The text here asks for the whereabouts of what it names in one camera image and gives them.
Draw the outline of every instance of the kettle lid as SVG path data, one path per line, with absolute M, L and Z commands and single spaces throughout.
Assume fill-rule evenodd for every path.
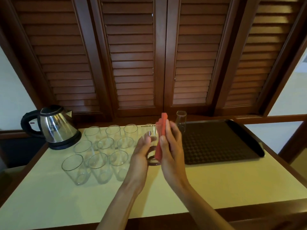
M 40 111 L 40 116 L 52 116 L 61 113 L 64 110 L 63 106 L 51 105 L 44 107 Z

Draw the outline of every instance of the clear glass cup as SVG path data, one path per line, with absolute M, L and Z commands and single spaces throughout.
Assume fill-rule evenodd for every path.
M 122 137 L 120 126 L 112 125 L 107 127 L 106 135 L 114 140 L 114 145 L 117 147 L 117 141 Z
M 74 153 L 83 157 L 84 163 L 87 166 L 87 161 L 95 155 L 93 144 L 89 140 L 82 140 L 74 146 Z
M 176 118 L 176 124 L 180 130 L 180 132 L 183 134 L 185 132 L 185 127 L 187 123 L 187 113 L 183 110 L 177 111 L 177 118 Z
M 75 185 L 85 184 L 91 175 L 84 164 L 83 157 L 79 154 L 66 158 L 62 163 L 62 169 Z
M 131 137 L 122 137 L 117 141 L 117 148 L 118 150 L 122 150 L 125 148 L 130 148 L 133 146 L 133 139 Z
M 159 131 L 158 131 L 158 127 L 156 126 L 156 124 L 146 124 L 141 127 L 142 127 L 143 139 L 145 140 L 146 136 L 150 136 L 152 140 L 150 145 L 157 146 L 159 142 Z M 147 156 L 148 164 L 151 166 L 160 165 L 160 162 L 156 160 L 154 157 L 155 153 L 156 153 L 156 150 L 154 149 L 153 151 L 149 152 Z
M 97 148 L 100 153 L 110 156 L 115 151 L 114 140 L 109 137 L 103 138 L 98 141 Z
M 128 124 L 124 127 L 125 136 L 131 137 L 134 140 L 133 145 L 138 142 L 138 127 L 135 124 Z
M 113 172 L 110 169 L 106 154 L 95 154 L 88 160 L 88 166 L 99 184 L 106 184 L 112 178 Z
M 100 127 L 89 127 L 84 131 L 84 135 L 93 144 L 95 151 L 98 151 L 97 142 L 102 138 Z
M 109 158 L 110 165 L 118 181 L 122 182 L 128 172 L 128 154 L 125 151 L 116 151 Z

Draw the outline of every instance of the kettle handle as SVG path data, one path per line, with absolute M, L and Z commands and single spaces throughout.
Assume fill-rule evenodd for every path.
M 38 119 L 40 114 L 40 110 L 34 110 L 31 112 L 26 113 L 20 122 L 21 128 L 29 135 L 34 136 L 34 137 L 40 137 L 40 138 L 45 138 L 43 135 L 42 131 L 34 131 L 29 122 L 33 119 Z

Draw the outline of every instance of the electric kettle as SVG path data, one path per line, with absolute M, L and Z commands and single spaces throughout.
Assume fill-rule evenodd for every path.
M 60 150 L 77 143 L 82 134 L 72 125 L 72 112 L 62 106 L 51 105 L 42 110 L 26 113 L 21 119 L 21 128 L 29 135 L 45 138 L 51 149 Z M 37 119 L 40 131 L 34 131 L 29 122 Z

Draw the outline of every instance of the red sponge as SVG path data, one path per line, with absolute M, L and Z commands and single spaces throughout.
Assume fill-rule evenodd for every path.
M 166 120 L 167 120 L 167 113 L 162 113 L 161 118 L 159 119 L 158 122 L 156 122 L 157 129 L 158 129 L 158 132 L 159 132 L 159 137 L 162 136 L 162 135 L 165 135 Z M 156 153 L 154 155 L 154 158 L 157 161 L 161 162 L 162 149 L 161 149 L 160 141 L 158 141 L 158 145 L 157 145 L 157 148 L 156 148 Z

